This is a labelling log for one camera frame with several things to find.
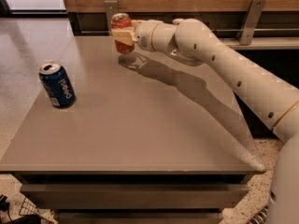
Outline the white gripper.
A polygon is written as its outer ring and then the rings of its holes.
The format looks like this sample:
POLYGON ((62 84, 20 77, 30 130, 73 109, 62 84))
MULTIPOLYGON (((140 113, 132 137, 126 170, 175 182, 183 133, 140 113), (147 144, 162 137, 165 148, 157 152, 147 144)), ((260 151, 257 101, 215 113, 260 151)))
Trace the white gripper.
POLYGON ((113 28, 111 30, 115 41, 132 46, 136 43, 146 51, 160 51, 161 40, 158 37, 158 29, 163 24, 156 20, 131 20, 133 27, 113 28))

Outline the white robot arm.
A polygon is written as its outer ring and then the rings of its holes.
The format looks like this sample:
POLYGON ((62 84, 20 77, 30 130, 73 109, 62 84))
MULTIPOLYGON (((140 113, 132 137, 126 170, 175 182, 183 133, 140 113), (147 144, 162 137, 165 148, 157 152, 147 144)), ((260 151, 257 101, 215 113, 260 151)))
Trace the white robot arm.
POLYGON ((223 44, 201 21, 113 21, 113 38, 208 64, 284 146, 272 176, 266 224, 299 223, 299 90, 223 44))

